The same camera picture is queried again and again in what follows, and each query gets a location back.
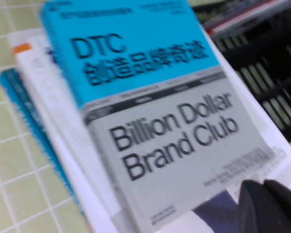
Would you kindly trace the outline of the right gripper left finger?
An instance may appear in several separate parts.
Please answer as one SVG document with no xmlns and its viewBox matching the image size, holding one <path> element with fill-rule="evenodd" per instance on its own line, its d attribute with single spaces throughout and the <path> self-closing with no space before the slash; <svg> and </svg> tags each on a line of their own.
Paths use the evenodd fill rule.
<svg viewBox="0 0 291 233">
<path fill-rule="evenodd" d="M 240 233 L 291 233 L 291 211 L 284 211 L 264 183 L 245 180 L 237 209 Z"/>
</svg>

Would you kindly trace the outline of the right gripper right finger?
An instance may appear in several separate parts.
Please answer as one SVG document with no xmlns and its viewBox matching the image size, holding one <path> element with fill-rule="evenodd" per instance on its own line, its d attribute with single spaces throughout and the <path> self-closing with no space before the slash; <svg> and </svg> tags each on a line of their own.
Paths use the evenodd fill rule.
<svg viewBox="0 0 291 233">
<path fill-rule="evenodd" d="M 268 189 L 284 211 L 291 211 L 291 190 L 275 180 L 265 180 L 264 186 Z"/>
</svg>

